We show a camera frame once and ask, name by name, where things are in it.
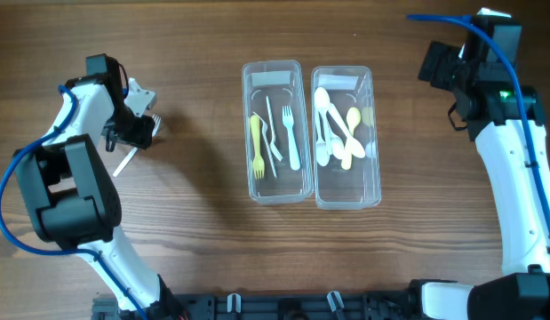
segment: wooden table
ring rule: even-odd
[[[524,26],[519,73],[541,93],[550,159],[550,1],[492,3]],[[106,52],[158,94],[155,112],[165,128],[114,182],[124,230],[175,292],[362,292],[402,289],[412,278],[489,281],[501,276],[501,239],[488,175],[467,134],[449,125],[451,94],[417,80],[431,40],[459,45],[466,33],[404,18],[473,13],[482,4],[0,6],[0,177],[13,150],[58,114],[57,84],[84,75],[86,56]],[[326,212],[313,197],[273,207],[249,198],[241,68],[286,59],[302,65],[308,106],[314,67],[371,69],[378,207]],[[109,172],[129,149],[100,148]],[[55,247],[37,239],[14,180],[3,209],[22,241]],[[0,319],[87,319],[91,300],[107,293],[78,258],[32,256],[0,234]]]

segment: plastic container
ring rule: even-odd
[[[251,137],[250,117],[257,113],[268,126],[267,142],[271,141],[271,123],[267,97],[272,111],[275,145],[283,159],[273,157],[277,178],[271,169],[267,145],[263,140],[261,123],[260,154],[265,162],[265,175],[255,179],[252,161],[255,157]],[[300,168],[292,170],[289,159],[289,137],[283,125],[283,107],[289,106],[294,119],[292,130],[298,149]],[[308,138],[306,103],[300,65],[294,60],[252,62],[243,66],[243,107],[247,177],[249,195],[259,204],[288,204],[303,201],[312,195],[312,166]]]
[[[315,90],[324,88],[336,106],[344,123],[351,107],[360,110],[362,121],[355,127],[354,138],[362,143],[366,157],[352,157],[349,170],[342,169],[341,160],[330,156],[330,162],[321,166],[316,162]],[[326,114],[331,130],[344,143],[346,135],[330,114]],[[312,124],[315,166],[316,204],[328,210],[359,210],[379,204],[381,184],[379,177],[378,137],[373,83],[366,67],[318,67],[312,72]]]

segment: blue cable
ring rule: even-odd
[[[499,48],[498,44],[496,44],[481,29],[477,28],[476,26],[470,23],[470,19],[471,19],[470,15],[451,17],[451,16],[442,16],[442,15],[433,15],[433,14],[410,14],[407,16],[407,19],[415,20],[415,21],[445,22],[445,23],[461,26],[462,28],[465,28],[468,31],[474,32],[486,44],[490,46],[491,50],[494,51],[494,53],[496,53],[500,61],[504,64],[504,67],[506,67],[507,73],[509,74],[512,80],[512,85],[514,86],[515,99],[517,100],[517,108],[519,109],[520,117],[522,118],[523,134],[525,135],[527,151],[530,157],[530,168],[531,168],[531,171],[533,172],[533,180],[535,182],[535,188],[538,192],[539,201],[541,202],[541,209],[543,210],[543,215],[545,216],[545,221],[546,221],[547,229],[549,230],[549,236],[550,236],[549,203],[547,202],[547,196],[545,194],[545,189],[543,188],[541,173],[539,172],[539,166],[537,165],[537,158],[535,156],[536,152],[535,152],[535,147],[533,146],[533,138],[531,136],[530,126],[527,120],[527,113],[525,112],[525,107],[523,106],[523,94],[522,94],[522,88],[520,86],[520,80],[517,77],[517,74],[515,73],[514,67],[512,67],[512,64],[509,62],[506,55]]]
[[[2,195],[4,193],[4,189],[6,188],[6,184],[8,183],[8,180],[12,176],[12,173],[14,172],[14,169],[16,169],[16,166],[20,163],[22,158],[34,152],[37,148],[39,148],[44,142],[55,139],[58,137],[71,123],[71,119],[73,119],[73,116],[75,115],[75,112],[77,110],[77,97],[65,86],[60,85],[58,87],[59,92],[63,95],[63,93],[66,93],[71,98],[71,109],[69,110],[68,116],[63,120],[63,122],[60,124],[59,127],[54,127],[54,130],[52,133],[47,134],[43,136],[42,138],[30,143],[25,148],[23,148],[18,155],[16,155],[12,163],[8,166],[8,169],[6,169],[6,172],[4,173],[4,176],[2,177],[2,180],[0,181],[0,230],[14,245],[19,247],[20,249],[44,256],[62,256],[62,255],[69,255],[69,254],[76,254],[76,253],[86,253],[93,256],[93,258],[99,263],[99,265],[105,270],[108,277],[116,284],[116,286],[121,290],[126,298],[128,298],[132,305],[139,311],[140,316],[143,320],[148,320],[147,314],[144,312],[142,307],[139,305],[139,303],[128,293],[128,290],[124,288],[123,284],[121,284],[120,281],[115,277],[115,275],[111,272],[111,270],[108,268],[107,264],[105,264],[105,261],[101,258],[100,254],[98,252],[95,252],[93,250],[89,249],[74,249],[74,250],[43,250],[43,249],[37,249],[32,246],[29,246],[27,244],[22,243],[16,236],[10,232],[8,227],[6,227],[6,224],[4,223],[4,218],[2,217]]]

